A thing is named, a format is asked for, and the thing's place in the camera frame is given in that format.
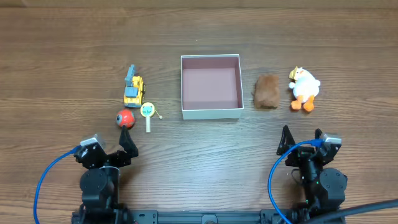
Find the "red ball with eye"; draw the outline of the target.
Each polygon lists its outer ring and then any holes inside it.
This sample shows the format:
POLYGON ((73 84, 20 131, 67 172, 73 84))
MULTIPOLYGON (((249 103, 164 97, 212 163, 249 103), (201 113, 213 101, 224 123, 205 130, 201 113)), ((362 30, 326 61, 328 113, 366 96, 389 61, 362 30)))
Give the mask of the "red ball with eye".
POLYGON ((136 122, 134 113, 131 110, 123 109, 116 115, 116 124, 121 128, 123 126, 128 129, 132 128, 136 122))

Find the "yellow wooden rattle drum toy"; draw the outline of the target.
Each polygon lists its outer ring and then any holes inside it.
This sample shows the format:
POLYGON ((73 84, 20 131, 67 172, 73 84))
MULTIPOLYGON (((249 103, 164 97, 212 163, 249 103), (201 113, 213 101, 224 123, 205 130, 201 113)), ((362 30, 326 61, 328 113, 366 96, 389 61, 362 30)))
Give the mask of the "yellow wooden rattle drum toy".
POLYGON ((151 117, 153 117, 153 115, 156 114, 159 119, 163 119, 163 116, 158 113, 154 104, 151 102, 145 102, 140 108, 140 113, 143 117, 145 117, 146 133, 151 132, 151 117))

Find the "white plush duck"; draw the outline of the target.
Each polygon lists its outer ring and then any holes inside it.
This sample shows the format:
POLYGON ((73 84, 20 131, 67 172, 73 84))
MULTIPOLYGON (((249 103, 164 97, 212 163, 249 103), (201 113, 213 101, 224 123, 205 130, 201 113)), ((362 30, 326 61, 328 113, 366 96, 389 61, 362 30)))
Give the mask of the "white plush duck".
POLYGON ((289 88, 295 98, 290 107, 293 110, 303 108, 308 113, 313 111, 315 97, 320 91, 320 81, 302 67, 295 67, 289 73, 289 78, 291 79, 289 88))

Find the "brown plush toy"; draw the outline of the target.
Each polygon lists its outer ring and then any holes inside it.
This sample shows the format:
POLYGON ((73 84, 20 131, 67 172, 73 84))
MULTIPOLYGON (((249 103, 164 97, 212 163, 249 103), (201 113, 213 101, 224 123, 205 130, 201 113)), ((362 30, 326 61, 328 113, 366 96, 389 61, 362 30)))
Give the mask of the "brown plush toy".
POLYGON ((279 106, 279 101, 279 77, 260 75, 255 84, 254 106, 259 109, 275 109, 279 106))

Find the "yellow toy excavator truck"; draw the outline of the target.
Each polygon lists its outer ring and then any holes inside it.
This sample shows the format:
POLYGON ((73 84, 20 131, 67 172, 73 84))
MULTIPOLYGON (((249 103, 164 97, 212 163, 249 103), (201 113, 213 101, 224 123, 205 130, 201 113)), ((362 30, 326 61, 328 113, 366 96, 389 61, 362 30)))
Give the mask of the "yellow toy excavator truck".
POLYGON ((132 64, 124 78, 123 102, 127 108, 140 108, 144 104, 146 85, 143 78, 136 75, 136 67, 132 64))

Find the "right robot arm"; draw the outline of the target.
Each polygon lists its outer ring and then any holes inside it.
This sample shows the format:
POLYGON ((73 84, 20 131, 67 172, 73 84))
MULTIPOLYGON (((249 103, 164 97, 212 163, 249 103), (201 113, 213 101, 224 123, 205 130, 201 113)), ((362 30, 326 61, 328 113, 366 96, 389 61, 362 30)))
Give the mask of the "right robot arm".
POLYGON ((339 170, 326 168, 334 160, 342 139, 334 134, 315 130, 315 139, 321 143, 302 144, 287 155, 286 166, 299 171, 306 201, 297 203, 284 212, 291 223, 300 223, 339 209, 345 201, 348 178, 339 170))

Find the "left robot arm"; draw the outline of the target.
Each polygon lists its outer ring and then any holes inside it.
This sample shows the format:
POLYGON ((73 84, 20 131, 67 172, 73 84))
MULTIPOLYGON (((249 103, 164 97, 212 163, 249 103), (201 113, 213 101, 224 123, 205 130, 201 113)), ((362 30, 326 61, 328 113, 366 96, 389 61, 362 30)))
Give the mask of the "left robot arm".
POLYGON ((72 213, 72 224, 135 222, 130 209, 119 203, 120 168, 130 165, 131 159, 139 155, 125 126, 121 128, 119 145, 121 150, 107 154, 104 141, 95 134, 83 140, 73 153, 87 171, 80 178, 82 204, 72 213))

